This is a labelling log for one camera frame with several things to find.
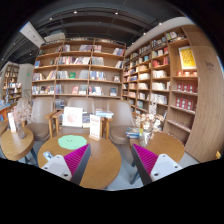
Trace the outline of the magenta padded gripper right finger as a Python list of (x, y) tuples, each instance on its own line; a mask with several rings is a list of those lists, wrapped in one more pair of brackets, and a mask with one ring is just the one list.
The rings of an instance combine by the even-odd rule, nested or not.
[(182, 169), (166, 154), (155, 153), (132, 144), (132, 156), (143, 185), (147, 185)]

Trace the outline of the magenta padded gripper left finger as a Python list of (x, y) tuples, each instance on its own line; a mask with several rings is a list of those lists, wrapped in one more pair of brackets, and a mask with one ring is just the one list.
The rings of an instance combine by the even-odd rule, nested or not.
[(52, 157), (42, 169), (79, 185), (90, 155), (91, 147), (87, 144), (66, 156), (56, 155)]

